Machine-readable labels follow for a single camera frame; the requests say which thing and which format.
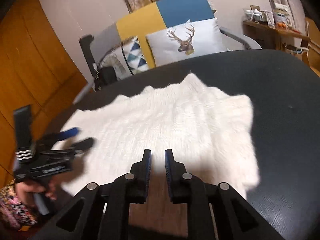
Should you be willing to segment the floral sleeve forearm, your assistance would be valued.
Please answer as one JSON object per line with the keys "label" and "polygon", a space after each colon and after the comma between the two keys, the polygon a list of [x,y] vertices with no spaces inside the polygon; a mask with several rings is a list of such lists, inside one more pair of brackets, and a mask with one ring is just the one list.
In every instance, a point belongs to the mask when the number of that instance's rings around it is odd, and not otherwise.
{"label": "floral sleeve forearm", "polygon": [[24,205],[15,191],[15,180],[1,189],[1,222],[14,230],[23,226],[33,226],[38,223],[37,212]]}

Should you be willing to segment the person's left hand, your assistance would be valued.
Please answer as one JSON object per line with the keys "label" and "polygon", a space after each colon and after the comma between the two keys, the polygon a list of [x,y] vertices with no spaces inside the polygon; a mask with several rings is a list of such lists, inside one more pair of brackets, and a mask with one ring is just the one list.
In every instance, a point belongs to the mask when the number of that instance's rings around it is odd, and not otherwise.
{"label": "person's left hand", "polygon": [[26,180],[20,183],[15,184],[15,192],[18,200],[22,202],[24,205],[28,207],[35,208],[35,198],[34,194],[36,193],[45,193],[45,196],[51,200],[56,200],[56,180],[52,178],[49,183],[48,187],[45,188],[43,185],[32,181]]}

